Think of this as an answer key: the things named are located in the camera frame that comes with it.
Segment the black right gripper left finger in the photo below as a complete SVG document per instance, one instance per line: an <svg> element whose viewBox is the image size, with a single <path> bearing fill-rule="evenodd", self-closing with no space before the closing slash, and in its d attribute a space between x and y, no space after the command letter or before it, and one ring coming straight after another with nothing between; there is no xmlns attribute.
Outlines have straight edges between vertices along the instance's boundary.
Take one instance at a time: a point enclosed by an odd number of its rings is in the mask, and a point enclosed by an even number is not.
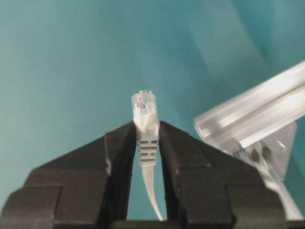
<svg viewBox="0 0 305 229"><path fill-rule="evenodd" d="M33 169L2 210L3 229L107 229L125 220L136 131L129 122Z"/></svg>

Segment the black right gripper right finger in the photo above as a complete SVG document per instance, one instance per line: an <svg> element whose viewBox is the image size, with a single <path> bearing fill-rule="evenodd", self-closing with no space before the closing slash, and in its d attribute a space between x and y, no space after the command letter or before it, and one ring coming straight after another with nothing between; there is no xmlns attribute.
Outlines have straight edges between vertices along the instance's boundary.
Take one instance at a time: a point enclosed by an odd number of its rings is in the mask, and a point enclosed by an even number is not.
<svg viewBox="0 0 305 229"><path fill-rule="evenodd" d="M284 229L279 196L253 166L160 123L167 218L184 229Z"/></svg>

